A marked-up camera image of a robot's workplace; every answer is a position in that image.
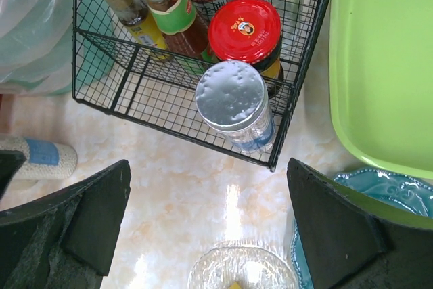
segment green plastic tray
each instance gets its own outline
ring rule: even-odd
[[[433,0],[332,0],[329,75],[343,145],[433,179]]]

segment blue label on cup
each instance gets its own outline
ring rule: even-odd
[[[59,164],[59,150],[54,143],[43,140],[34,140],[24,138],[27,141],[30,149],[30,157],[28,162],[38,165],[53,165]]]
[[[258,150],[258,149],[262,148],[263,146],[267,145],[270,142],[270,140],[272,139],[272,136],[275,132],[273,119],[271,119],[269,122],[270,123],[268,124],[265,132],[262,133],[256,139],[249,141],[249,142],[235,142],[234,141],[233,145],[235,145],[236,147],[238,147],[241,150],[245,150],[245,151],[249,151],[249,152]]]

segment red jar lid with logo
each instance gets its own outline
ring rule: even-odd
[[[265,59],[281,37],[277,10],[265,0],[233,0],[216,12],[209,42],[221,60],[255,64]]]

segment black wire basket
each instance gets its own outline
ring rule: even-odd
[[[106,114],[145,125],[230,156],[275,170],[329,0],[267,0],[283,26],[284,80],[271,99],[276,126],[272,148],[242,154],[211,129],[196,110],[194,90],[200,76],[184,70],[183,55],[140,45],[131,38],[104,0],[74,0],[72,96]],[[200,5],[210,20],[227,0]],[[154,59],[171,54],[172,60]],[[188,64],[208,62],[189,58]]]

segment wire shelf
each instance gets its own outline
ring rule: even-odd
[[[277,136],[265,153],[242,154],[201,119],[194,90],[199,76],[184,70],[187,58],[136,43],[104,0],[74,0],[72,96],[106,114],[145,125],[275,170],[329,0],[267,0],[283,26],[284,80],[271,102]],[[227,0],[198,4],[210,20]],[[156,60],[161,53],[172,60]],[[210,64],[196,59],[187,64]]]

